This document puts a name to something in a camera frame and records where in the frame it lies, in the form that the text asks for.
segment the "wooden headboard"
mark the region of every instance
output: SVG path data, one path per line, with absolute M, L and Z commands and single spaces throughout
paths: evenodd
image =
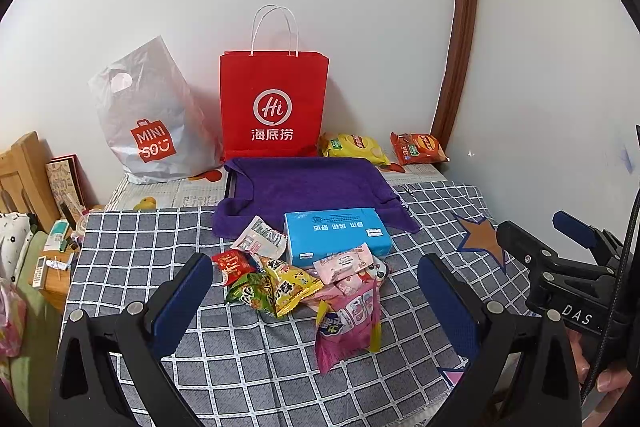
M 0 212 L 36 214 L 47 233 L 60 219 L 35 132 L 25 134 L 11 149 L 0 153 Z

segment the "gray checkered tablecloth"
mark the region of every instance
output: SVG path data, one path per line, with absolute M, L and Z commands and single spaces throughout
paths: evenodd
M 175 353 L 162 359 L 174 383 L 206 426 L 295 427 L 418 425 L 450 391 L 439 368 L 465 364 L 454 352 L 422 292 L 416 266 L 436 252 L 478 295 L 524 313 L 525 268 L 508 258 L 506 272 L 486 252 L 459 253 L 466 219 L 489 216 L 475 187 L 430 182 L 395 187 L 422 224 L 417 233 L 390 229 L 392 273 L 381 288 L 382 349 L 361 351 L 320 375 L 314 353 L 314 314 L 299 306 L 283 319 L 242 304 L 224 305 L 219 270 Z M 116 314 L 145 301 L 198 250 L 219 253 L 214 207 L 92 214 L 73 276 L 64 319 L 82 307 Z M 140 425 L 151 425 L 122 357 L 112 355 Z

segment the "remote control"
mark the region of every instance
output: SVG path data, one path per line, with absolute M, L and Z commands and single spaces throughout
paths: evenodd
M 36 261 L 36 269 L 33 272 L 33 286 L 36 290 L 42 290 L 44 288 L 44 282 L 47 278 L 47 256 L 43 255 L 38 257 Z

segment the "book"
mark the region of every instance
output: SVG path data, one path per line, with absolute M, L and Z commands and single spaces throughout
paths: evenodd
M 75 154 L 53 158 L 45 165 L 47 178 L 60 214 L 65 203 L 78 222 L 84 209 L 84 198 L 78 175 L 78 157 Z

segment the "snack bag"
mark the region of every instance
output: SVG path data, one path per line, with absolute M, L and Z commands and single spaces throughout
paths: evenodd
M 255 216 L 231 248 L 279 259 L 287 248 L 287 236 L 273 230 L 260 216 Z
M 367 266 L 364 269 L 364 272 L 366 272 L 372 279 L 375 279 L 376 283 L 378 284 L 378 288 L 380 288 L 380 286 L 382 286 L 382 283 L 385 282 L 385 279 L 389 275 L 389 267 L 384 261 L 380 261 L 380 259 L 378 259 L 375 255 L 372 255 L 372 258 L 373 264 Z
M 361 286 L 373 280 L 368 273 L 364 270 L 356 273 L 356 275 L 350 275 L 344 279 L 339 280 L 335 283 L 335 287 L 338 288 L 342 292 L 343 295 L 353 295 L 356 293 Z
M 380 298 L 374 280 L 351 296 L 320 302 L 316 317 L 316 360 L 325 375 L 340 360 L 359 349 L 380 349 Z
M 449 161 L 440 142 L 430 134 L 391 133 L 391 145 L 400 165 Z
M 212 255 L 211 260 L 220 266 L 222 270 L 223 286 L 232 285 L 242 275 L 255 272 L 255 268 L 251 266 L 244 254 L 239 250 L 223 251 L 223 253 Z
M 331 304 L 334 299 L 341 297 L 344 297 L 344 293 L 342 293 L 335 284 L 327 284 L 316 293 L 302 299 L 300 303 L 317 313 L 320 308 L 320 301 L 326 301 Z
M 273 285 L 266 273 L 246 273 L 229 288 L 226 303 L 244 302 L 256 311 L 276 316 Z
M 302 299 L 317 292 L 323 286 L 322 281 L 284 261 L 260 256 L 260 262 L 271 277 L 278 318 L 292 311 Z
M 373 165 L 389 165 L 380 145 L 368 136 L 355 134 L 322 134 L 319 140 L 322 156 L 331 158 L 364 158 Z
M 370 280 L 376 281 L 376 286 L 380 288 L 382 283 L 389 274 L 389 269 L 384 261 L 380 261 L 375 255 L 372 255 L 373 264 L 367 266 L 364 270 L 359 271 L 356 275 L 350 275 L 335 283 L 335 286 L 344 295 L 353 295 L 360 287 Z
M 353 250 L 336 253 L 316 261 L 314 268 L 324 284 L 331 284 L 346 279 L 350 275 L 356 275 L 370 264 L 373 264 L 373 256 L 367 243 L 363 243 Z

